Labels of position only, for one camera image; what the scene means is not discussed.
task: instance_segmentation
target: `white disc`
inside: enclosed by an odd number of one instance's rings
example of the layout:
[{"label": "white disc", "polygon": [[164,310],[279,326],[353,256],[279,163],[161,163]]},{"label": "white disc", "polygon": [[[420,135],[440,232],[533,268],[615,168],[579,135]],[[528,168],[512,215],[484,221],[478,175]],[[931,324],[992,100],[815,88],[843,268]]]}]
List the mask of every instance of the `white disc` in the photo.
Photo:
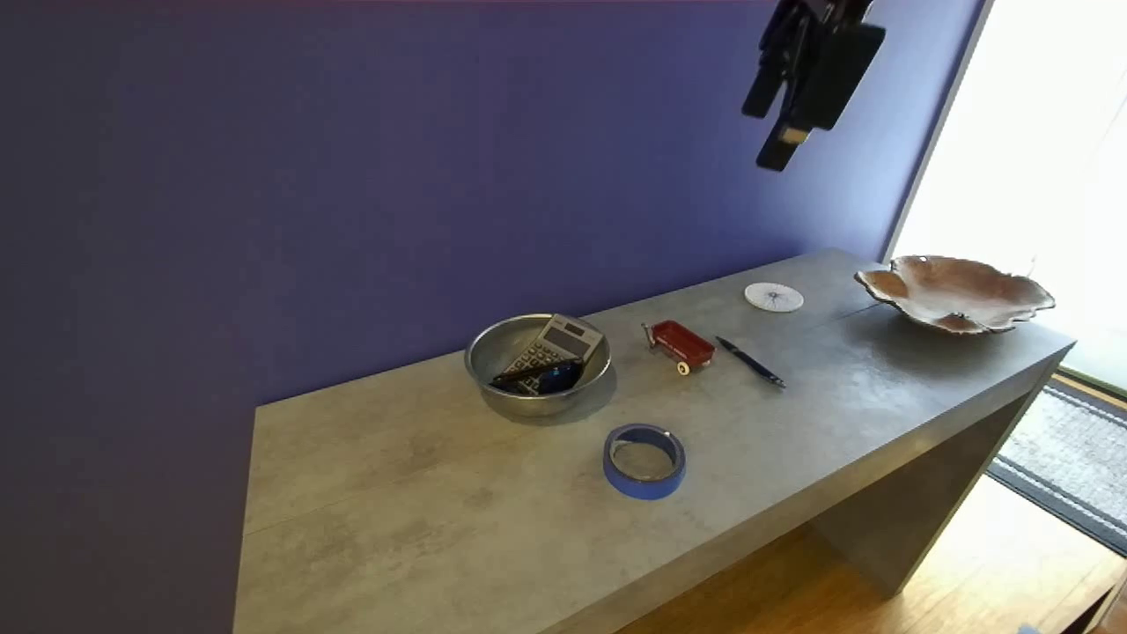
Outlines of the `white disc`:
[{"label": "white disc", "polygon": [[805,298],[803,291],[789,290],[789,286],[776,286],[776,282],[751,282],[744,290],[744,298],[756,310],[772,310],[772,313],[789,313],[799,310]]}]

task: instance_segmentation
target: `stainless steel bowl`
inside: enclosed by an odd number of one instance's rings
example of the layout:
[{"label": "stainless steel bowl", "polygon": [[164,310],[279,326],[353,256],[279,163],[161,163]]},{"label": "stainless steel bowl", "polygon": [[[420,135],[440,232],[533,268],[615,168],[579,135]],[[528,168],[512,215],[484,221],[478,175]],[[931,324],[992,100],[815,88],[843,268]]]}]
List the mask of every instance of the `stainless steel bowl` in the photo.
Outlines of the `stainless steel bowl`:
[{"label": "stainless steel bowl", "polygon": [[566,413],[570,406],[579,406],[608,373],[608,344],[601,339],[570,390],[558,390],[558,394],[497,390],[488,381],[497,373],[512,371],[512,363],[540,339],[540,331],[549,324],[549,318],[553,313],[516,313],[516,318],[488,324],[487,331],[478,331],[468,343],[464,371],[497,413],[513,417],[513,420],[553,420],[553,417]]}]

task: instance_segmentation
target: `decorative bowl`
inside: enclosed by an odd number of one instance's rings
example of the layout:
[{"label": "decorative bowl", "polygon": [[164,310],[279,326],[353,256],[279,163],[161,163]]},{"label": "decorative bowl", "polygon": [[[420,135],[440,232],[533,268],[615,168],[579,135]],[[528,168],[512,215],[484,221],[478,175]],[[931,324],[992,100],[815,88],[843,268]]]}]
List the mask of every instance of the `decorative bowl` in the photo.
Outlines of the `decorative bowl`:
[{"label": "decorative bowl", "polygon": [[981,261],[912,252],[889,268],[860,272],[855,282],[910,320],[948,331],[1012,331],[1055,298],[1025,275],[1002,275]]}]

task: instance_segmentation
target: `blue tape roll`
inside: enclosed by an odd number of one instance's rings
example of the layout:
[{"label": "blue tape roll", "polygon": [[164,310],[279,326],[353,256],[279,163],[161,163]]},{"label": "blue tape roll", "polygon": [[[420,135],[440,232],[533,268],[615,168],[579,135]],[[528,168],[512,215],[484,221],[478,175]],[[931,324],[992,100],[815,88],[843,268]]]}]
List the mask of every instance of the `blue tape roll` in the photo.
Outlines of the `blue tape roll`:
[{"label": "blue tape roll", "polygon": [[688,454],[667,427],[615,427],[601,443],[601,473],[621,493],[662,499],[684,479]]}]

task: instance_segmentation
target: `gray countertop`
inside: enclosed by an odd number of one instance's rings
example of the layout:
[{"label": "gray countertop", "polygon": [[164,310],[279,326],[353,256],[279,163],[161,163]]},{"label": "gray countertop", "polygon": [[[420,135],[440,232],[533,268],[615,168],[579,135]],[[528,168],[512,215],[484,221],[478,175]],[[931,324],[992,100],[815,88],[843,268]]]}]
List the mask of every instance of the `gray countertop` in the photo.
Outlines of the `gray countertop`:
[{"label": "gray countertop", "polygon": [[[612,626],[697,586],[1045,381],[1072,339],[1025,324],[950,339],[797,256],[587,320],[612,378],[559,424],[497,417],[460,353],[265,406],[255,427],[237,632]],[[805,297],[765,313],[747,282]],[[675,378],[641,324],[751,350]],[[688,446],[667,499],[621,498],[601,440],[662,424]]]}]

